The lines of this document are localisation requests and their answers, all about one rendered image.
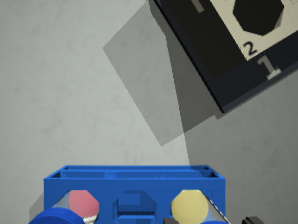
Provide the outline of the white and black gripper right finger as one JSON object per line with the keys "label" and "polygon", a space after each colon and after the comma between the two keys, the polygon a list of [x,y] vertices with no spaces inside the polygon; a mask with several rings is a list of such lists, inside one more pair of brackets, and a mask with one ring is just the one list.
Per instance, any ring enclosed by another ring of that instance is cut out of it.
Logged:
{"label": "white and black gripper right finger", "polygon": [[256,217],[246,217],[242,220],[242,224],[264,224],[257,216]]}

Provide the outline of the blue tube rack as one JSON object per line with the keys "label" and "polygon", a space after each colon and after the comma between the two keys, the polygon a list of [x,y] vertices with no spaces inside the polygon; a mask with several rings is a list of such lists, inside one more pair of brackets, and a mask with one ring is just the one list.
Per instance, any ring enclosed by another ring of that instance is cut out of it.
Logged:
{"label": "blue tube rack", "polygon": [[225,178],[208,165],[66,165],[44,178],[44,210],[70,190],[99,202],[95,224],[163,224],[183,190],[201,190],[225,216]]}

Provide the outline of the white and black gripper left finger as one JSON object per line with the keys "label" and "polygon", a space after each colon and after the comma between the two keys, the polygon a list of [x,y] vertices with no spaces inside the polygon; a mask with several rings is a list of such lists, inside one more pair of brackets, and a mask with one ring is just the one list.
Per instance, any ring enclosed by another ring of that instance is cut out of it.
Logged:
{"label": "white and black gripper left finger", "polygon": [[174,218],[164,218],[163,224],[179,224],[179,222],[175,221]]}

